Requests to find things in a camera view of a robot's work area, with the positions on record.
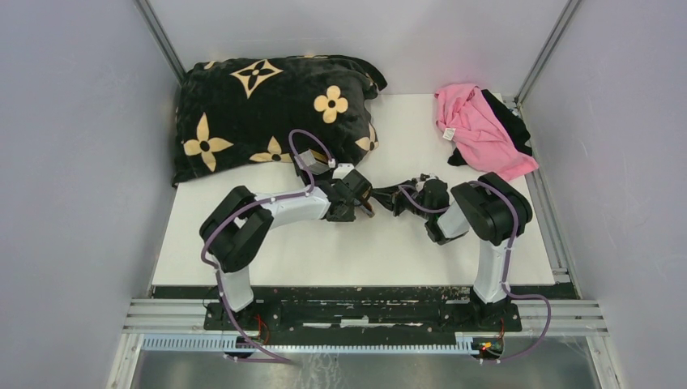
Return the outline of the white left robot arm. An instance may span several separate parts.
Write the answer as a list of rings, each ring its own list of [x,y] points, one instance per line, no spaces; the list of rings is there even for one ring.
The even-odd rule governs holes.
[[[242,330],[254,321],[249,266],[272,229],[307,220],[353,222],[357,208],[372,216],[372,189],[356,169],[325,180],[311,177],[304,188],[278,194],[233,188],[199,229],[200,258],[214,268],[227,323]]]

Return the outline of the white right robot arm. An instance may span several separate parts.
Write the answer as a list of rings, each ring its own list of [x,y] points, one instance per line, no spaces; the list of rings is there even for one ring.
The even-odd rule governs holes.
[[[374,188],[371,195],[393,216],[409,211],[423,218],[429,239],[439,246],[473,232],[480,239],[478,270],[461,320],[487,331],[507,315],[512,248],[533,217],[529,201],[520,192],[495,173],[454,187],[422,174]]]

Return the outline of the brown leather card holder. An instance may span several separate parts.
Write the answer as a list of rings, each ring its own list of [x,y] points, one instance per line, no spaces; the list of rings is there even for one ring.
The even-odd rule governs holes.
[[[372,218],[375,216],[375,211],[369,201],[360,201],[359,208],[363,211],[367,217]]]

